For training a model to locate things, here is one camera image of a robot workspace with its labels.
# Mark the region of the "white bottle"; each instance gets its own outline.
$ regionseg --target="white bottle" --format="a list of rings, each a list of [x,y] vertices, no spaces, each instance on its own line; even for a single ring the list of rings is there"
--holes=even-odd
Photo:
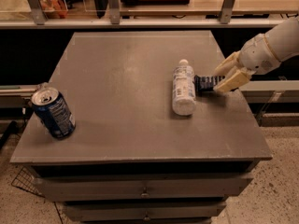
[[[194,72],[187,60],[181,60],[174,70],[172,108],[181,116],[189,116],[196,109]]]

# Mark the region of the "metal post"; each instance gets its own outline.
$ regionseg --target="metal post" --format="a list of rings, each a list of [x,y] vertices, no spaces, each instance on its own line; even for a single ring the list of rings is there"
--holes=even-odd
[[[41,5],[38,0],[27,0],[31,8],[31,13],[34,22],[37,25],[43,25],[47,21],[47,18],[41,8]]]
[[[233,7],[235,0],[223,0],[221,13],[219,15],[219,20],[221,23],[227,24],[230,22],[233,14]]]
[[[110,21],[112,24],[120,24],[120,3],[119,0],[108,0]]]

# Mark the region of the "dark blue can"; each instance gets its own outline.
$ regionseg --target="dark blue can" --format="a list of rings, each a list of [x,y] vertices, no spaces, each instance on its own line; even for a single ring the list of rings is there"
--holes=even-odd
[[[31,98],[32,108],[50,134],[65,138],[75,130],[75,119],[60,92],[53,87],[43,88]]]

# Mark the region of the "gray tabletop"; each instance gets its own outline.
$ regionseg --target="gray tabletop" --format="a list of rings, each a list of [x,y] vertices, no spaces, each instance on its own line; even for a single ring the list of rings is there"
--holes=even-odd
[[[197,97],[191,117],[172,111],[172,74],[181,59],[201,76],[223,57],[209,31],[75,33],[50,85],[64,95],[77,128],[58,141],[33,115],[11,162],[270,159],[240,91]]]

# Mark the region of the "speckled floor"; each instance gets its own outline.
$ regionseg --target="speckled floor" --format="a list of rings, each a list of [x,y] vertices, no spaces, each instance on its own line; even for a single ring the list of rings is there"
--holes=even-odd
[[[299,127],[262,130],[273,160],[259,163],[253,181],[240,196],[228,199],[213,224],[299,223]],[[74,224],[58,215],[54,203],[11,185],[21,169],[9,164],[18,140],[12,135],[0,151],[0,223]]]

